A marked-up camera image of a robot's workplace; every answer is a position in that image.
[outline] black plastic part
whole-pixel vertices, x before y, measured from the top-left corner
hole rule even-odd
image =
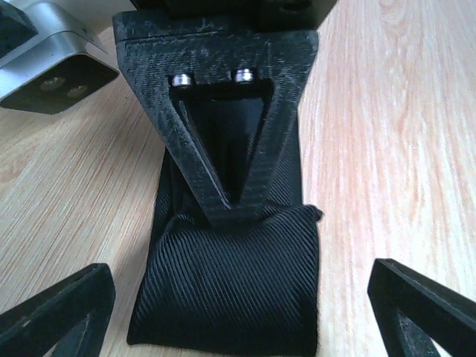
[[[37,34],[35,26],[23,11],[0,0],[0,58]]]
[[[255,30],[317,29],[337,0],[132,0],[138,9],[162,9],[174,19],[244,16]]]
[[[255,33],[239,17],[176,22],[160,10],[120,13],[114,29],[119,67],[209,222],[256,222],[296,120],[318,49],[316,32]],[[241,68],[254,72],[253,84],[233,82]],[[194,86],[171,88],[176,74],[189,74]],[[226,192],[193,125],[190,97],[264,103],[239,200]]]
[[[19,88],[0,102],[7,109],[43,114],[57,114],[80,102],[98,89],[113,81],[119,73],[85,54],[69,57],[47,72]],[[52,78],[63,78],[64,84],[57,89],[42,89],[42,84]],[[68,93],[85,86],[76,96]]]
[[[0,315],[0,356],[99,356],[115,300],[106,264],[93,264]]]
[[[476,356],[476,303],[395,260],[378,259],[368,287],[390,357]]]

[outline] ribbed black fabric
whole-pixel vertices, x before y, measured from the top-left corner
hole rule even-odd
[[[212,229],[165,153],[129,344],[315,355],[321,212],[302,205],[297,127],[253,224]]]

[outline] wooden table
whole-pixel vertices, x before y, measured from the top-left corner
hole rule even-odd
[[[326,213],[320,356],[385,356],[376,257],[476,300],[475,18],[474,0],[340,0],[321,26],[300,107],[306,202]],[[61,115],[1,110],[0,312],[105,262],[103,356],[182,353],[125,339],[163,151],[122,77]]]

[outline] folded black fabric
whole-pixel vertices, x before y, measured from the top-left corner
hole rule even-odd
[[[321,212],[302,205],[297,127],[260,221],[240,226],[211,228],[165,153],[129,344],[241,356],[315,355]],[[212,142],[225,142],[221,150],[229,152],[246,147]]]

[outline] wood grain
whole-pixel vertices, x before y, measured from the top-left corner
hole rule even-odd
[[[474,0],[340,0],[300,106],[320,224],[320,356],[385,356],[366,290],[392,257],[476,300]],[[112,33],[103,38],[112,46]],[[128,347],[163,144],[123,78],[53,116],[0,111],[0,312],[93,262],[117,300],[102,356]]]

